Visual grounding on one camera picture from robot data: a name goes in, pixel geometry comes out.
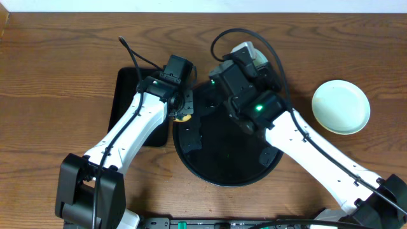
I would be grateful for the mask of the yellow green scrub sponge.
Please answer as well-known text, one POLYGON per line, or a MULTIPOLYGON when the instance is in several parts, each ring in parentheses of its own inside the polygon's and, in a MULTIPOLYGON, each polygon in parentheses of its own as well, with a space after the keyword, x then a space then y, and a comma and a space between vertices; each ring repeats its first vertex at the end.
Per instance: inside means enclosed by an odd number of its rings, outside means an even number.
POLYGON ((173 121, 174 121, 174 122, 177 122, 177 123, 184 123, 184 122, 189 121, 190 119, 191 119, 191 115, 190 115, 190 114, 187 114, 187 115, 177 115, 177 116, 175 116, 175 117, 173 118, 173 121))

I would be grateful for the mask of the light blue plate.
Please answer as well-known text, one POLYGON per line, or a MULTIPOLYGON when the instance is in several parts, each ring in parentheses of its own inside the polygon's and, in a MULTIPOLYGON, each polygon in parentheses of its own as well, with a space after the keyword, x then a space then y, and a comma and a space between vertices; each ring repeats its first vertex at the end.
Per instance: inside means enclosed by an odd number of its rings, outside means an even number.
POLYGON ((268 59, 265 57, 265 55, 261 53, 258 49, 256 49, 251 41, 245 41, 235 46, 231 50, 231 53, 233 54, 246 53, 252 60, 255 67, 258 67, 261 64, 265 64, 268 62, 268 59))
POLYGON ((344 80, 323 83, 314 92, 312 112, 325 129, 340 135, 355 134, 369 122, 371 107, 366 94, 344 80))

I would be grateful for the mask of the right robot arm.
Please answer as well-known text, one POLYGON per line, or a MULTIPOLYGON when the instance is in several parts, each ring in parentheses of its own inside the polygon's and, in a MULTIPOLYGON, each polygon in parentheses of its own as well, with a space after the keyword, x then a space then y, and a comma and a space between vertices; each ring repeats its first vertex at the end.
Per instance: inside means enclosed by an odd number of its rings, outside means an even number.
POLYGON ((406 183, 396 175, 382 179, 319 135, 288 101, 271 63, 252 43, 223 56, 210 72, 230 118, 299 163, 333 196, 341 220, 370 228, 406 224, 406 183))

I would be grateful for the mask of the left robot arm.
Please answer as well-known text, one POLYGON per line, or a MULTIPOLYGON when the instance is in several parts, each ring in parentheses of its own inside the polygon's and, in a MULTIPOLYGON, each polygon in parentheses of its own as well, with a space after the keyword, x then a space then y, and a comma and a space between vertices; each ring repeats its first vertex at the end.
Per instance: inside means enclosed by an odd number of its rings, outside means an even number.
POLYGON ((139 79, 131 103, 107 135, 83 156, 68 154, 60 165, 55 215, 80 228, 137 228, 126 207, 124 177, 147 138, 170 116, 193 113, 188 78, 197 72, 171 55, 163 70, 139 79))

